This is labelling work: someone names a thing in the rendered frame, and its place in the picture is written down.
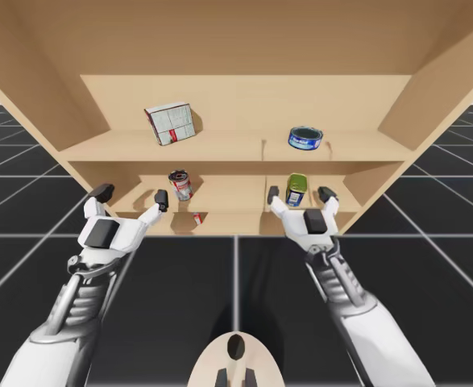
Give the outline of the red and white can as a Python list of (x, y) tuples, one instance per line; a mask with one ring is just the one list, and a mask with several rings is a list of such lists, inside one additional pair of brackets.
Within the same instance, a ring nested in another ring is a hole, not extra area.
[(181, 169), (172, 171), (168, 175), (168, 180), (179, 201), (188, 201), (193, 196), (193, 189), (189, 180), (189, 175), (185, 170)]

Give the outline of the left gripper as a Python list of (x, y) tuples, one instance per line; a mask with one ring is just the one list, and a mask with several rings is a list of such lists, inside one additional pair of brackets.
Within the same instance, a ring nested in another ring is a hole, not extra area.
[(125, 255), (141, 244), (149, 230), (168, 211), (168, 192), (158, 189), (155, 204), (135, 218), (106, 217), (104, 204), (113, 196), (114, 185), (104, 183), (93, 189), (83, 206), (84, 217), (88, 218), (78, 237), (78, 243), (97, 255)]

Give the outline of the tan robot part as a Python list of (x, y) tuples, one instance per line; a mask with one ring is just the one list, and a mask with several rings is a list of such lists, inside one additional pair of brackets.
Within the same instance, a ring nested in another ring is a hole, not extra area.
[(270, 351), (254, 336), (232, 331), (200, 354), (187, 387), (285, 387)]

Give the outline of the pale wooden shelf unit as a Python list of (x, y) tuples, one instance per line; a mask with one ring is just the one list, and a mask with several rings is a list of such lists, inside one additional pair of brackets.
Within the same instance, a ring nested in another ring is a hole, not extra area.
[[(174, 102), (196, 135), (160, 146), (144, 110)], [(155, 235), (276, 235), (292, 173), (346, 231), (472, 102), (473, 0), (0, 0), (0, 103), (85, 189), (114, 184), (112, 215), (190, 174)]]

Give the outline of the green and blue rectangular can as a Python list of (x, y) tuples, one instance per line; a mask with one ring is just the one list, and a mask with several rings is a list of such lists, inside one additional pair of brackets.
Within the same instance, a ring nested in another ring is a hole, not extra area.
[(292, 173), (287, 181), (286, 204), (289, 206), (299, 206), (307, 189), (307, 176)]

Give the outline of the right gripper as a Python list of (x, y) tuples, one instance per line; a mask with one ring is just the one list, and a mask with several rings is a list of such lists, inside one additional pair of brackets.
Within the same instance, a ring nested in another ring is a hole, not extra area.
[(323, 209), (290, 210), (280, 199), (279, 187), (272, 185), (268, 191), (267, 203), (271, 212), (281, 219), (286, 235), (300, 238), (332, 236), (338, 233), (334, 217), (338, 213), (337, 194), (326, 186), (317, 189)]

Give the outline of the red and white carton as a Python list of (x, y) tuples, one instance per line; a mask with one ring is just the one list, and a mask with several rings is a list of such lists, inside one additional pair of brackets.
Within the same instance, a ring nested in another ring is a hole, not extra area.
[(174, 144), (196, 135), (190, 105), (174, 102), (144, 110), (160, 146)]

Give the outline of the blue flat can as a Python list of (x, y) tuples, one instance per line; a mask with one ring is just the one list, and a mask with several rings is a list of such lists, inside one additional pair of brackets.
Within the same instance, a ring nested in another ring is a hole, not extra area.
[(288, 144), (296, 149), (313, 151), (319, 148), (322, 138), (322, 131), (316, 128), (293, 127), (289, 133)]

